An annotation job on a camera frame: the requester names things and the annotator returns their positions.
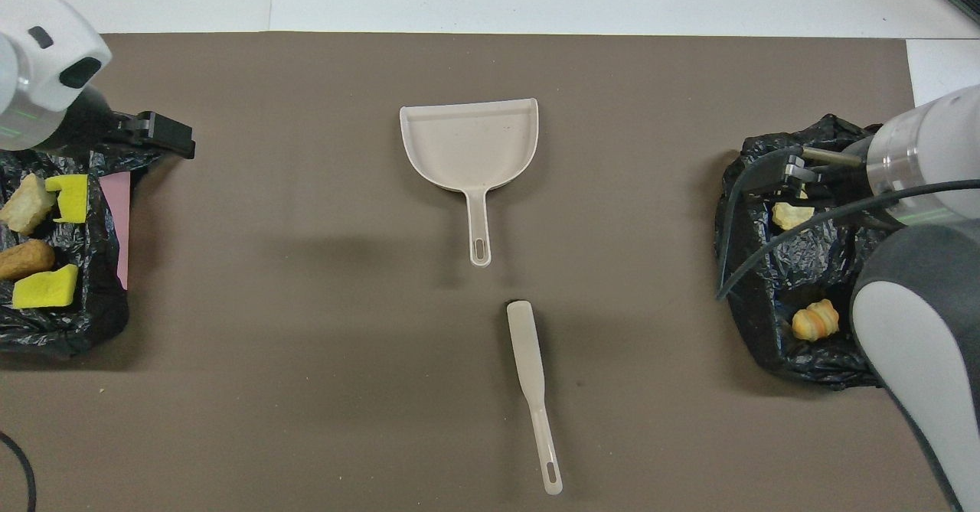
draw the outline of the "white dustpan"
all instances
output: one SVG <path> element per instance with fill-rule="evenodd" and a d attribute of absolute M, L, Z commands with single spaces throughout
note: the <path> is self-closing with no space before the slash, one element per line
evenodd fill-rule
<path fill-rule="evenodd" d="M 538 145 L 538 101 L 532 98 L 406 106 L 402 139 L 421 176 L 466 195 L 469 261 L 490 264 L 486 194 L 514 180 Z"/>

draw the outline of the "brown mat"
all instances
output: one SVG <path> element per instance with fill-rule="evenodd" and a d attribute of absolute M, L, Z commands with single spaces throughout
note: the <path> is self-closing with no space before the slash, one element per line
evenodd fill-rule
<path fill-rule="evenodd" d="M 4 358 L 41 511 L 926 510 L 885 392 L 760 371 L 715 303 L 711 218 L 748 135 L 913 106 L 900 41 L 437 34 L 111 37 L 113 108 L 193 125 L 133 205 L 123 335 Z M 466 209 L 398 109 L 536 97 Z M 534 305 L 564 493 L 542 488 L 504 305 Z M 24 502 L 0 453 L 5 510 Z"/>

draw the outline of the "black cable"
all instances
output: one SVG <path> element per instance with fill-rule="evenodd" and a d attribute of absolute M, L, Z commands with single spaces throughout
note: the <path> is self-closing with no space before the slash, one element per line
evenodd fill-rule
<path fill-rule="evenodd" d="M 790 155 L 799 153 L 802 153 L 802 146 L 787 146 L 777 150 L 770 150 L 770 152 L 763 154 L 753 161 L 753 163 L 748 164 L 742 170 L 742 173 L 735 178 L 735 183 L 732 183 L 731 191 L 728 192 L 728 199 L 725 201 L 725 214 L 721 222 L 721 241 L 718 243 L 718 288 L 721 288 L 725 282 L 725 265 L 728 264 L 728 244 L 732 236 L 732 221 L 735 219 L 735 205 L 742 196 L 742 187 L 745 187 L 746 181 L 749 180 L 749 174 L 758 171 L 767 163 L 773 162 L 774 158 L 779 158 L 780 162 L 785 163 L 786 158 L 789 158 Z"/>
<path fill-rule="evenodd" d="M 34 484 L 34 468 L 31 467 L 31 461 L 28 460 L 24 449 L 21 449 L 21 446 L 17 445 L 17 442 L 11 439 L 10 435 L 0 432 L 0 442 L 7 445 L 11 452 L 14 452 L 14 456 L 21 463 L 21 468 L 24 469 L 24 476 L 28 479 L 28 512 L 34 512 L 34 509 L 38 507 L 38 486 Z"/>
<path fill-rule="evenodd" d="M 854 201 L 850 204 L 845 204 L 815 215 L 806 220 L 806 222 L 800 223 L 798 226 L 793 227 L 793 229 L 787 230 L 787 232 L 780 234 L 780 236 L 775 237 L 773 240 L 770 240 L 765 246 L 760 247 L 755 251 L 755 253 L 750 255 L 748 259 L 742 262 L 742 265 L 739 265 L 738 269 L 732 272 L 731 277 L 729 277 L 727 281 L 724 281 L 724 271 L 722 271 L 720 273 L 720 279 L 721 281 L 724 281 L 724 283 L 718 285 L 718 293 L 714 296 L 714 299 L 724 299 L 724 297 L 728 295 L 728 292 L 731 292 L 731 289 L 734 288 L 736 283 L 738 283 L 740 279 L 745 276 L 746 272 L 749 272 L 749 270 L 759 263 L 763 257 L 766 257 L 767 253 L 771 253 L 771 251 L 773 251 L 777 246 L 780 246 L 780 244 L 784 243 L 785 241 L 792 239 L 792 237 L 797 236 L 797 234 L 804 232 L 804 230 L 810 230 L 825 221 L 855 214 L 857 212 L 861 212 L 862 210 L 880 206 L 884 203 L 898 201 L 901 198 L 920 196 L 921 194 L 935 194 L 935 192 L 944 191 L 965 191 L 967 188 L 980 188 L 980 178 L 969 178 L 968 180 L 962 181 L 946 181 L 945 183 L 921 184 L 919 187 L 903 188 L 902 191 L 891 191 L 886 192 L 886 194 L 862 198 L 860 201 Z"/>

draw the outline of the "dustpan handle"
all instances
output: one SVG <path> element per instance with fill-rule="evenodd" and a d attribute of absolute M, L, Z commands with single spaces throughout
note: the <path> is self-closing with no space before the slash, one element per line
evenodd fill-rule
<path fill-rule="evenodd" d="M 469 215 L 469 261 L 476 267 L 486 267 L 490 265 L 486 191 L 466 192 L 466 213 Z"/>

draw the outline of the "plastic bag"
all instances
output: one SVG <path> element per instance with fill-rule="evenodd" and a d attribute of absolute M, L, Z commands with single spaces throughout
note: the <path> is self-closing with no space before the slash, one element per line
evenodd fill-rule
<path fill-rule="evenodd" d="M 828 114 L 801 132 L 745 139 L 742 154 L 724 173 L 724 195 L 718 201 L 714 217 L 715 246 L 725 200 L 735 178 L 750 162 L 790 145 L 839 152 L 869 135 L 872 133 L 867 129 Z M 726 277 L 780 232 L 771 223 L 770 213 L 769 204 L 739 199 L 732 223 Z M 735 325 L 753 359 L 778 376 L 818 383 L 833 390 L 877 386 L 878 379 L 858 351 L 851 333 L 851 292 L 864 261 L 886 236 L 884 230 L 827 222 L 787 241 L 756 264 L 728 295 Z M 824 297 L 840 313 L 841 330 L 818 341 L 798 340 L 792 331 L 793 315 Z"/>
<path fill-rule="evenodd" d="M 56 216 L 48 215 L 31 234 L 31 239 L 44 240 L 54 248 L 52 270 L 68 263 L 78 265 L 74 301 L 67 307 L 15 310 L 10 306 L 14 283 L 0 281 L 0 352 L 39 353 L 64 359 L 123 331 L 129 320 L 129 306 L 126 290 L 116 275 L 119 241 L 99 178 L 119 171 L 144 170 L 160 156 L 156 152 L 92 152 L 88 158 L 71 159 L 32 150 L 0 152 L 0 194 L 4 203 L 28 173 L 42 178 L 88 174 L 88 216 L 84 225 L 54 223 L 51 220 Z M 2 249 L 27 240 L 0 223 Z"/>

